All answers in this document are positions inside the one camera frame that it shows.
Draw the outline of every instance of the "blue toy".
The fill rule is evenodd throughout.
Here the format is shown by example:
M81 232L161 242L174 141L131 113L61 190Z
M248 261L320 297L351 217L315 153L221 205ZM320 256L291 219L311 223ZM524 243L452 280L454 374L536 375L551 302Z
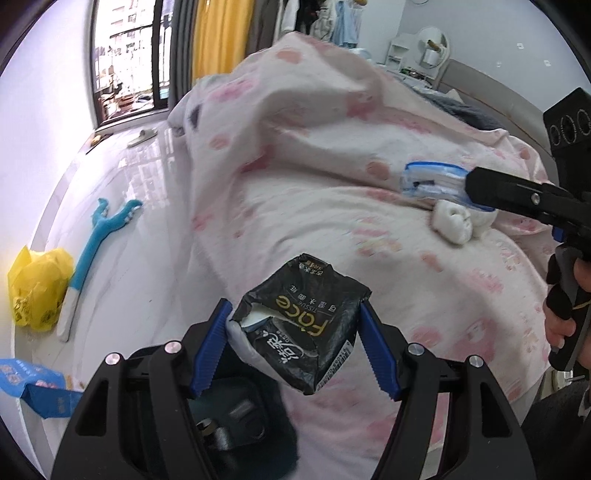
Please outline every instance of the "blue toy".
M66 291L64 303L61 306L60 319L57 322L57 337L61 342L67 342L70 339L70 330L72 329L72 320L78 305L78 298L80 291L84 285L90 265L94 259L100 243L111 233L123 228L134 215L134 210L141 207L143 203L140 200L130 200L123 208L107 218L109 210L109 201L106 199L99 199L99 206L92 214L93 231L90 234L88 243L86 244L78 263L74 275L70 280L70 285Z

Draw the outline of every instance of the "barcode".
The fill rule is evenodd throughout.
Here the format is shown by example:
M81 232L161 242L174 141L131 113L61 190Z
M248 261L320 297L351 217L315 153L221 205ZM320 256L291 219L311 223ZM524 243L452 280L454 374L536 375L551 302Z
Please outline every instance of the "barcode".
M335 360L332 362L332 365L328 369L328 371L322 377L322 380L316 385L316 391L320 390L324 387L328 381L333 377L333 375L337 372L337 370L345 363L345 360L349 358L349 355L353 351L353 345L348 340L345 340L345 344L343 348L340 349L339 354L336 356Z

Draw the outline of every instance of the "white tissue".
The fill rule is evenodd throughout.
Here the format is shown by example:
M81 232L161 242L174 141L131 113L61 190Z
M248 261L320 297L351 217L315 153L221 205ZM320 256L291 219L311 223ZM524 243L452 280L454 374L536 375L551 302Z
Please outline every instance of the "white tissue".
M455 245L464 245L472 237L470 211L453 202L439 200L433 209L431 227Z
M498 210L494 210L493 212L483 212L481 210L470 209L472 236L474 238L481 238L495 221L497 213L499 213Z

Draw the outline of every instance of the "blue gripper pad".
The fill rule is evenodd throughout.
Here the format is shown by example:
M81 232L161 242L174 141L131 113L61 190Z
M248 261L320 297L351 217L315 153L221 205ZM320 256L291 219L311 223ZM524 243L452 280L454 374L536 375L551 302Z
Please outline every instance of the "blue gripper pad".
M210 324L209 330L194 360L194 377L191 382L191 390L196 396L201 395L203 390L208 389L212 384L223 349L228 342L226 319L231 312L232 304L225 300L221 307L218 308L217 315L207 322Z
M379 319L374 319L365 302L361 304L359 336L379 387L394 401L400 399L401 389L397 380L396 360L386 343Z

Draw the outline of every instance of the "gray curtain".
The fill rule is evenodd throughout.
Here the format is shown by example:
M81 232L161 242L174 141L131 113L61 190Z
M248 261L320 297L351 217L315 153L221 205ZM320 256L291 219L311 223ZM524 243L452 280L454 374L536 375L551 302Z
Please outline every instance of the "gray curtain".
M170 43L170 109L191 89L193 38L198 3L199 0L176 0L174 3Z

